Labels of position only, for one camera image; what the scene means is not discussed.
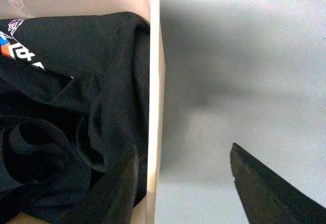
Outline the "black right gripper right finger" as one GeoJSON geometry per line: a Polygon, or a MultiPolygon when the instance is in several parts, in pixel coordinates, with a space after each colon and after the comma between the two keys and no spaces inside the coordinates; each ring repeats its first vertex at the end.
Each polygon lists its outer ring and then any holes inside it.
{"type": "Polygon", "coordinates": [[[249,223],[325,223],[325,207],[234,143],[234,184],[249,223]]]}

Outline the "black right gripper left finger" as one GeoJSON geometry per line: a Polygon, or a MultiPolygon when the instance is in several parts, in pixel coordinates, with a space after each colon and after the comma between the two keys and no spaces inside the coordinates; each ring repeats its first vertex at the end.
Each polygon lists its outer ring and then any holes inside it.
{"type": "Polygon", "coordinates": [[[137,152],[132,147],[91,189],[84,223],[130,223],[138,168],[137,152]]]}

